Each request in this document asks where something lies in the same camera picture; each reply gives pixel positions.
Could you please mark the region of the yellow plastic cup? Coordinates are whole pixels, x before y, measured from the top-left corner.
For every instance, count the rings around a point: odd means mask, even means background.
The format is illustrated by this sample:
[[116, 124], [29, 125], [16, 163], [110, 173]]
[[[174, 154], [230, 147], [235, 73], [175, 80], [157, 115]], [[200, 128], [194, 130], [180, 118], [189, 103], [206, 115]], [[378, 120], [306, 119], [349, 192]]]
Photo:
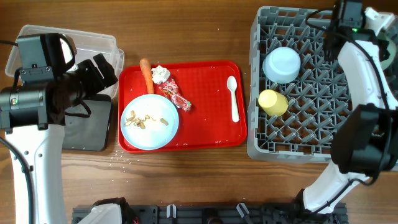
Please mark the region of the yellow plastic cup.
[[274, 90], [262, 91], [259, 94], [258, 103], [269, 116], [283, 115], [287, 111], [289, 105], [287, 98]]

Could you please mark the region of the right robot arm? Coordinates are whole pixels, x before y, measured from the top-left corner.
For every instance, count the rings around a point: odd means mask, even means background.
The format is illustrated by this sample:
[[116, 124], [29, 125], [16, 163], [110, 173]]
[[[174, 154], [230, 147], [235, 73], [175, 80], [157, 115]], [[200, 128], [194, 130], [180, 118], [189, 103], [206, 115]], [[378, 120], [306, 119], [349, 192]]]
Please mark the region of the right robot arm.
[[301, 222], [330, 215], [358, 184], [371, 186], [397, 162], [397, 100], [389, 88], [383, 61], [392, 57], [380, 31], [393, 13], [363, 8], [362, 1], [336, 1], [322, 31], [324, 57], [337, 60], [348, 82], [353, 112], [335, 133], [331, 162], [319, 178], [297, 195]]

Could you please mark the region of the mint green bowl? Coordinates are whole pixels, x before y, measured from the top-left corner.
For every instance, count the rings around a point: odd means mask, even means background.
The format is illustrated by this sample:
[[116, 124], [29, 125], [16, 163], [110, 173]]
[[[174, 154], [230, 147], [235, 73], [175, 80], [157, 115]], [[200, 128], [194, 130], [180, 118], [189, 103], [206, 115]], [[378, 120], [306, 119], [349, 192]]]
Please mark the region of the mint green bowl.
[[391, 43], [390, 43], [390, 46], [388, 47], [388, 51], [391, 53], [391, 56], [389, 57], [388, 61], [381, 62], [381, 67], [383, 70], [386, 70], [387, 68], [389, 68], [391, 66], [391, 64], [393, 63], [393, 61], [396, 57], [396, 53], [397, 53], [396, 44], [394, 43], [394, 41], [391, 38], [390, 38], [390, 40], [391, 40]]

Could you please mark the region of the light blue bowl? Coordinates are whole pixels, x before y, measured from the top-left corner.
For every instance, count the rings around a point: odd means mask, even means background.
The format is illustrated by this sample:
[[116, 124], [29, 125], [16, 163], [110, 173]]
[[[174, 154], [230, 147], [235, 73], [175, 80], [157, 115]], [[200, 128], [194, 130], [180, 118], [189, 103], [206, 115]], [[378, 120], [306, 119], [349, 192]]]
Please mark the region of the light blue bowl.
[[298, 77], [300, 66], [300, 56], [294, 49], [278, 47], [266, 56], [262, 69], [270, 81], [286, 84]]

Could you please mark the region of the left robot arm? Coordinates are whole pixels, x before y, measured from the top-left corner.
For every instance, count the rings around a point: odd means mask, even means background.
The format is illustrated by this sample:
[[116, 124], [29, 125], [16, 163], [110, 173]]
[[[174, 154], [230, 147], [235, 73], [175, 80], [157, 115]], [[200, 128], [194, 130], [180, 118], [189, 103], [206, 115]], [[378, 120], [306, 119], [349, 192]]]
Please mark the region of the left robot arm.
[[1, 91], [1, 142], [11, 154], [16, 222], [66, 223], [61, 156], [72, 106], [114, 85], [104, 55], [76, 61], [71, 37], [60, 33], [17, 38], [21, 67]]

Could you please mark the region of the white plastic spoon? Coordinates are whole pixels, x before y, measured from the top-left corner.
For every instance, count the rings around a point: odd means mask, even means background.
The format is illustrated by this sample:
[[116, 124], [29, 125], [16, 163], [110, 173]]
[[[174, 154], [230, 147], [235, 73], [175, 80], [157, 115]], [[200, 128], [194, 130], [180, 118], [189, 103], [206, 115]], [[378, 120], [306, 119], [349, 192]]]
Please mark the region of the white plastic spoon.
[[239, 121], [239, 112], [236, 101], [237, 81], [234, 76], [228, 77], [227, 88], [231, 93], [231, 118], [233, 122], [237, 123]]

